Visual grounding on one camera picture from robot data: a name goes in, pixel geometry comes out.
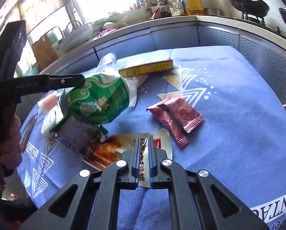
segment stainless steel pot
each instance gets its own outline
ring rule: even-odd
[[[224,13],[219,8],[204,8],[204,14],[206,16],[223,16]]]

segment human hand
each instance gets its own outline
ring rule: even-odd
[[[7,169],[13,170],[21,164],[21,121],[15,115],[10,126],[10,139],[5,140],[0,146],[0,164],[5,165]]]

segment tablecloth lettering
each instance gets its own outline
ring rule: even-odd
[[[286,194],[275,200],[251,208],[251,210],[265,223],[275,220],[281,214],[286,213]]]
[[[283,220],[278,220],[277,222],[275,222],[274,224],[273,224],[273,226],[272,226],[272,229],[271,230],[274,230],[274,229],[277,229],[277,228],[279,228],[282,224],[283,224],[283,222],[286,220],[286,217],[283,219]]]
[[[36,160],[39,150],[35,148],[30,142],[27,142],[26,151]]]

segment red label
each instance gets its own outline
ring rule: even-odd
[[[154,139],[154,147],[161,149],[161,139]]]

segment clear plastic bottle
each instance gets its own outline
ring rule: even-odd
[[[203,15],[202,0],[185,0],[185,11],[189,16]]]

